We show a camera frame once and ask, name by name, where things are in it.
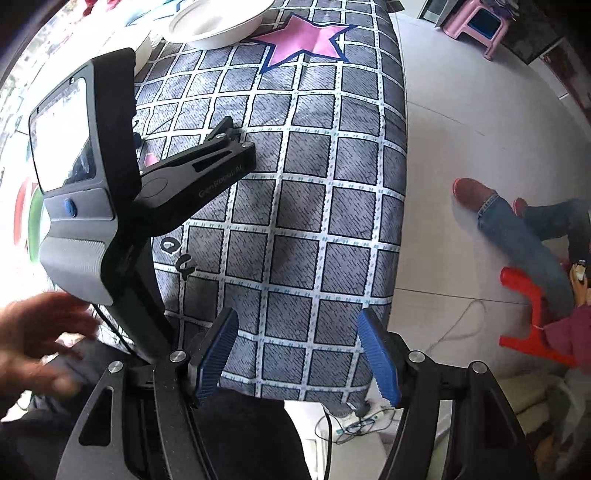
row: white bowl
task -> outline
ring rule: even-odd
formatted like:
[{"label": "white bowl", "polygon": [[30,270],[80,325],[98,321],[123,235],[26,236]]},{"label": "white bowl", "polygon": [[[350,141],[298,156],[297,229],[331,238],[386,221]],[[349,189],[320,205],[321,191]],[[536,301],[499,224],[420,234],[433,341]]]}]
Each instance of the white bowl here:
[{"label": "white bowl", "polygon": [[273,0],[197,0],[178,12],[164,38],[213,50],[232,45],[253,33]]}]

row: tiled floor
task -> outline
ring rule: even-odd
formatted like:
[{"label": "tiled floor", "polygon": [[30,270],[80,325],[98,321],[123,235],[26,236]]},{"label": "tiled floor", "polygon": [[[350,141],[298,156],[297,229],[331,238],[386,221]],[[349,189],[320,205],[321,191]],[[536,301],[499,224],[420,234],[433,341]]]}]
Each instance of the tiled floor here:
[{"label": "tiled floor", "polygon": [[[550,87],[504,47],[489,62],[473,41],[391,17],[406,74],[408,183],[389,329],[437,361],[481,359],[502,376],[530,368],[538,361],[498,346],[499,335],[527,328],[527,302],[499,283],[507,259],[451,186],[469,176],[510,202],[585,197],[590,145]],[[562,240],[551,247],[566,251]]]}]

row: person's leg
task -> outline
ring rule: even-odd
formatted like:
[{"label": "person's leg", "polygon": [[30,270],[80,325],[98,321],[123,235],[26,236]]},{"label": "person's leg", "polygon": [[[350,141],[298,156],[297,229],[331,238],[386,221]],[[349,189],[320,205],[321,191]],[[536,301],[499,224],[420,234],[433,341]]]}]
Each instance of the person's leg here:
[{"label": "person's leg", "polygon": [[478,229],[542,289],[552,314],[556,318],[570,315],[574,298],[568,277],[510,205],[496,191],[472,179],[456,181],[454,195],[477,213]]},{"label": "person's leg", "polygon": [[540,240],[569,237],[569,260],[573,263],[589,259],[591,222],[589,205],[580,199],[570,199],[556,205],[534,207],[522,211],[525,224]]}]

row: gray checkered fabric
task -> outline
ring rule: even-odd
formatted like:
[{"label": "gray checkered fabric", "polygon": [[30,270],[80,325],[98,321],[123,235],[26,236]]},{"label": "gray checkered fabric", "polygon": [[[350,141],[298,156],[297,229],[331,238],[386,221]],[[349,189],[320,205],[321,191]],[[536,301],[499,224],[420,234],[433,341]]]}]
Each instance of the gray checkered fabric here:
[{"label": "gray checkered fabric", "polygon": [[358,25],[337,41],[350,63],[301,54],[260,74],[269,47],[248,39],[162,43],[136,78],[140,166],[199,144],[225,115],[256,143],[256,171],[154,238],[154,264],[181,348],[223,307],[238,312],[222,386],[358,406],[372,374],[356,317],[372,306],[387,321],[400,248],[400,51],[382,0],[277,0],[255,35],[291,12]]}]

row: jeans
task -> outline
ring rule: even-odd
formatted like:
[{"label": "jeans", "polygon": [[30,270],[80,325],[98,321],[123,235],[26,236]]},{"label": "jeans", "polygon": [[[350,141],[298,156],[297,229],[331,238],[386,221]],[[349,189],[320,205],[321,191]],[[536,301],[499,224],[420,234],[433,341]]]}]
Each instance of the jeans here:
[{"label": "jeans", "polygon": [[574,297],[569,278],[542,241],[567,235],[569,260],[586,260],[589,265],[591,223],[585,202],[572,199],[557,205],[529,206],[521,219],[494,193],[478,211],[478,229],[542,289],[557,319],[571,314]]}]

